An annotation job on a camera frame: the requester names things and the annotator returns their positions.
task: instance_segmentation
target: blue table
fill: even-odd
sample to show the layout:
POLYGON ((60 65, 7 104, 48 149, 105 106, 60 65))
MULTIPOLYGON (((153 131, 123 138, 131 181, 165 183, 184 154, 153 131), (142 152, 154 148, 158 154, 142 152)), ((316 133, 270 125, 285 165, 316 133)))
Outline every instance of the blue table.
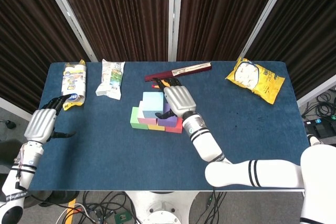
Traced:
MULTIPOLYGON (((126 62, 120 101, 96 96, 101 63, 87 63, 84 105, 62 111, 56 122, 56 131, 77 134, 44 146, 30 189, 212 190, 204 177, 207 164, 186 133, 137 130, 130 125, 132 107, 138 106, 142 92, 155 91, 144 82, 145 75, 197 63, 201 62, 126 62)), ((308 142, 286 65, 258 63, 286 78, 274 105, 225 80, 233 61, 212 62, 212 70, 179 80, 231 162, 285 159, 299 164, 308 142)), ((64 63, 51 64, 41 106, 60 95, 63 67, 64 63)))

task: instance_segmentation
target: curtain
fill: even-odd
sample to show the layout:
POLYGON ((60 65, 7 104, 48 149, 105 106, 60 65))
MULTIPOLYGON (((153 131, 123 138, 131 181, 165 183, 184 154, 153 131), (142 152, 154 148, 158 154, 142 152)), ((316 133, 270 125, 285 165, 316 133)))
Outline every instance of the curtain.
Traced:
POLYGON ((167 60, 169 0, 68 1, 99 60, 167 60))
POLYGON ((181 0, 177 60, 236 60, 268 0, 181 0))
POLYGON ((300 99, 336 74, 336 0, 278 0, 246 58, 284 61, 300 99))
POLYGON ((89 59, 55 0, 0 0, 0 6, 0 96, 32 113, 52 62, 89 59))

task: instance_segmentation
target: foam block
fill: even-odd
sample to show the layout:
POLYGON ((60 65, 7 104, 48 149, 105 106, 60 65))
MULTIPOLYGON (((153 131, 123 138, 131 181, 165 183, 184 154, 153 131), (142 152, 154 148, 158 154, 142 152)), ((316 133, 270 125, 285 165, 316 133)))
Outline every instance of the foam block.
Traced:
POLYGON ((155 118, 145 118, 142 110, 143 110, 143 101, 140 101, 139 111, 138 111, 138 121, 139 121, 139 123, 156 125, 156 123, 157 123, 156 119, 157 118, 156 117, 155 118))
POLYGON ((148 129, 149 130, 154 130, 154 131, 165 131, 165 127, 164 126, 159 126, 159 125, 148 125, 148 129))
MULTIPOLYGON (((170 110, 170 106, 168 103, 165 103, 163 106, 163 113, 166 113, 167 111, 170 110)), ((158 125, 160 126, 166 126, 166 127, 176 127, 177 124, 177 116, 172 116, 167 119, 158 119, 157 121, 158 125)))
POLYGON ((182 118, 177 118, 177 124, 176 127, 165 127, 165 130, 167 132, 173 132, 173 133, 182 133, 183 127, 182 127, 182 118))
POLYGON ((162 92, 143 92, 142 101, 142 112, 145 118, 156 118, 156 112, 163 113, 162 92))
POLYGON ((138 118, 137 118, 138 110, 139 110, 138 107, 132 108, 132 114, 131 114, 131 120, 130 120, 131 126, 134 129, 148 130, 147 124, 139 123, 138 118))

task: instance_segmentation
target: white snack bag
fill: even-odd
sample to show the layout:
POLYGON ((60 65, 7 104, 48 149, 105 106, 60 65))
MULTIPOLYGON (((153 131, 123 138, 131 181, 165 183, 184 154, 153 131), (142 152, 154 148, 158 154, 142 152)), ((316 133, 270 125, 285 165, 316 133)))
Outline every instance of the white snack bag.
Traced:
POLYGON ((110 98, 120 100, 125 62, 110 62, 103 59, 101 64, 101 84, 96 90, 96 95, 107 95, 110 98))

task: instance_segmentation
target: red block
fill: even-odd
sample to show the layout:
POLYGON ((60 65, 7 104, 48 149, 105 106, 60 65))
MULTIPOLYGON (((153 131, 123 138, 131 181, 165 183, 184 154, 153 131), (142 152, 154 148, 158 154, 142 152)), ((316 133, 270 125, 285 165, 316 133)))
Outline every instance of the red block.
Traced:
POLYGON ((173 132, 173 133, 182 133, 182 118, 177 119, 176 127, 166 127, 165 130, 167 132, 173 132))

